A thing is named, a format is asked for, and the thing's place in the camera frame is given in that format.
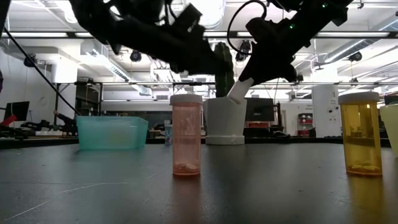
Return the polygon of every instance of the computer monitor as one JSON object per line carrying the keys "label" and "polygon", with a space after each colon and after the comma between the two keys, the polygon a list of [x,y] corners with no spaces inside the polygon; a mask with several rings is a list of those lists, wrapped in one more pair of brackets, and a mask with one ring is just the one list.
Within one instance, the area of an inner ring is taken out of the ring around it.
{"label": "computer monitor", "polygon": [[17,121],[26,121],[27,113],[29,111],[29,101],[8,103],[4,119],[9,118],[12,115],[17,117]]}
{"label": "computer monitor", "polygon": [[274,100],[269,98],[246,98],[246,121],[274,121]]}

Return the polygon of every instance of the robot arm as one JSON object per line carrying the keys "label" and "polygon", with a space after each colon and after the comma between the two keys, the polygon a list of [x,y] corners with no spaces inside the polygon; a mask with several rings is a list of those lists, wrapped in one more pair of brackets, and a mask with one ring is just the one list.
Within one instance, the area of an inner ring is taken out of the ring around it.
{"label": "robot arm", "polygon": [[[175,72],[215,74],[227,64],[218,59],[203,38],[201,13],[189,4],[175,17],[172,0],[70,0],[79,24],[118,54],[122,45],[170,64]],[[119,15],[110,7],[116,7]],[[164,8],[164,24],[159,15]],[[175,17],[169,24],[168,14]]]}
{"label": "robot arm", "polygon": [[253,36],[256,44],[252,42],[251,58],[238,82],[228,93],[228,97],[237,103],[243,100],[249,87],[253,85],[275,78],[285,78],[289,82],[296,82],[297,74],[290,64],[294,60],[294,55],[302,47],[309,47],[311,38],[329,22],[332,21],[336,26],[344,23],[347,20],[347,5],[352,0],[269,0],[285,11],[297,11],[291,19],[284,18],[278,23],[264,20],[266,6],[258,0],[246,2],[236,13],[252,2],[261,4],[264,14],[262,17],[251,19],[246,24],[246,29]]}

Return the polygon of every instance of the green cactus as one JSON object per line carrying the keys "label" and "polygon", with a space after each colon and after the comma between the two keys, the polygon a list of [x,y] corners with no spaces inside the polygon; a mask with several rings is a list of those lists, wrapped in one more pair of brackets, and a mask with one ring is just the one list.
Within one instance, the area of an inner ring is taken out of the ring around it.
{"label": "green cactus", "polygon": [[215,54],[224,59],[228,64],[228,71],[225,73],[215,74],[216,80],[216,97],[226,97],[235,84],[234,80],[234,65],[232,62],[232,55],[229,47],[224,42],[218,42],[214,49]]}

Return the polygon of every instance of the pill bottle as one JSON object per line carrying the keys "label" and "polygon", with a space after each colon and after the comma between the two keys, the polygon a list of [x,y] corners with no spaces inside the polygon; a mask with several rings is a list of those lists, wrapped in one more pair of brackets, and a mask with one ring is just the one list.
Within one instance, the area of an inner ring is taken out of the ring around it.
{"label": "pill bottle", "polygon": [[200,173],[200,124],[202,98],[183,94],[170,98],[173,106],[173,174]]}
{"label": "pill bottle", "polygon": [[376,92],[338,97],[347,173],[382,175],[378,101]]}

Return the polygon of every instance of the gray table surface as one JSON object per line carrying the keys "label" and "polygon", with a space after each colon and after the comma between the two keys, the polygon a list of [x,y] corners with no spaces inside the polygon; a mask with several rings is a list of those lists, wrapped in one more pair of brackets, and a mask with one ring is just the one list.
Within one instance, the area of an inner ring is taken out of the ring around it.
{"label": "gray table surface", "polygon": [[340,144],[202,146],[201,175],[171,147],[0,151],[0,223],[398,223],[398,159],[346,175]]}

